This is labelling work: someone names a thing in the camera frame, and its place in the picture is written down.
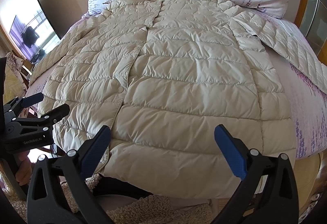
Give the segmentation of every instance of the silver bolt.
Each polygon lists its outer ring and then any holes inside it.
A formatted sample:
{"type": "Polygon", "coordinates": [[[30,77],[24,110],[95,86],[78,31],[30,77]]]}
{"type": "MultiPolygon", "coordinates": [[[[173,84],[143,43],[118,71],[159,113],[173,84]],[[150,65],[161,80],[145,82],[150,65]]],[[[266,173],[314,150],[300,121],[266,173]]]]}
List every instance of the silver bolt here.
{"type": "Polygon", "coordinates": [[[44,154],[39,155],[38,160],[44,160],[44,159],[45,159],[45,155],[44,154]]]}
{"type": "Polygon", "coordinates": [[[76,150],[71,149],[67,152],[68,157],[74,157],[76,155],[76,150]]]}
{"type": "Polygon", "coordinates": [[[288,156],[285,153],[281,154],[281,158],[283,160],[288,160],[288,156]]]}
{"type": "Polygon", "coordinates": [[[253,148],[253,149],[250,150],[250,154],[253,155],[253,156],[258,156],[259,151],[253,148]]]}

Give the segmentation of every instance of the finger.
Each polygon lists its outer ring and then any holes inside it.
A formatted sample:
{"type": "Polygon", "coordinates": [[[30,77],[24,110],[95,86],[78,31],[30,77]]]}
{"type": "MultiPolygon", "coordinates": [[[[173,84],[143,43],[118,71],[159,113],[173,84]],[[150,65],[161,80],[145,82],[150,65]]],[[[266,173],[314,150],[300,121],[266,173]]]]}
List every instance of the finger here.
{"type": "Polygon", "coordinates": [[[18,158],[20,161],[23,161],[24,159],[27,158],[27,155],[29,154],[29,150],[28,151],[24,151],[18,154],[18,158]]]}
{"type": "Polygon", "coordinates": [[[27,173],[24,175],[24,177],[19,182],[19,185],[22,186],[22,185],[28,184],[31,179],[31,175],[32,175],[32,167],[29,167],[27,173]]]}
{"type": "Polygon", "coordinates": [[[18,182],[20,182],[24,178],[25,174],[28,172],[30,167],[31,167],[31,161],[29,160],[29,158],[23,160],[22,164],[20,165],[16,173],[16,180],[18,182]]]}

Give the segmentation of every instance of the purple floral bed sheet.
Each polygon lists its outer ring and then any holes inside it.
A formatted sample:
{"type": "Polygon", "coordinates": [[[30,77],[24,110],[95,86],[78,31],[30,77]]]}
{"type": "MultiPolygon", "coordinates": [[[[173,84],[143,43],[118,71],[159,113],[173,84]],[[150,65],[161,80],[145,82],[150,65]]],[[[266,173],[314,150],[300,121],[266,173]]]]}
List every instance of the purple floral bed sheet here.
{"type": "MultiPolygon", "coordinates": [[[[314,55],[309,43],[295,24],[284,19],[272,18],[256,10],[250,11],[261,15],[275,26],[283,28],[314,55]]],[[[294,121],[298,139],[296,158],[305,158],[325,150],[327,148],[327,124],[325,119],[325,116],[327,117],[327,95],[284,57],[281,57],[269,47],[265,47],[265,49],[269,53],[290,101],[292,120],[294,121]]]]}

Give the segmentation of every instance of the puffer jacket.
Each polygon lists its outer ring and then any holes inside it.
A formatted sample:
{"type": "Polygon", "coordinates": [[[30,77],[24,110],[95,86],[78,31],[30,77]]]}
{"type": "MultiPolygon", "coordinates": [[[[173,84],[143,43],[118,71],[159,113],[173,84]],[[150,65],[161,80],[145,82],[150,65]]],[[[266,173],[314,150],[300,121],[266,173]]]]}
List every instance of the puffer jacket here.
{"type": "Polygon", "coordinates": [[[290,105],[261,41],[326,92],[316,57],[228,0],[115,1],[71,30],[31,83],[60,60],[39,111],[69,104],[53,133],[65,151],[112,129],[97,172],[163,196],[230,197],[239,179],[215,143],[217,125],[295,161],[290,105]]]}

